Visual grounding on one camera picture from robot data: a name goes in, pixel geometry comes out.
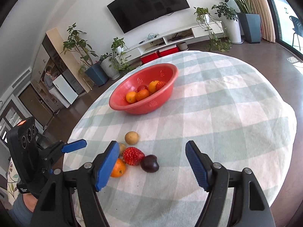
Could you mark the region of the left hand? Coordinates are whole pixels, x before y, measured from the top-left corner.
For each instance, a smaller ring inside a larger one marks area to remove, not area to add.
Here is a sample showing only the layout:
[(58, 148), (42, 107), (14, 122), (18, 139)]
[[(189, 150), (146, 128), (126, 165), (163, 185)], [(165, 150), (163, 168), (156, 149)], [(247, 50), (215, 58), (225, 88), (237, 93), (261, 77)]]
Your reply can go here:
[(30, 226), (37, 202), (31, 193), (19, 194), (8, 214), (17, 226)]

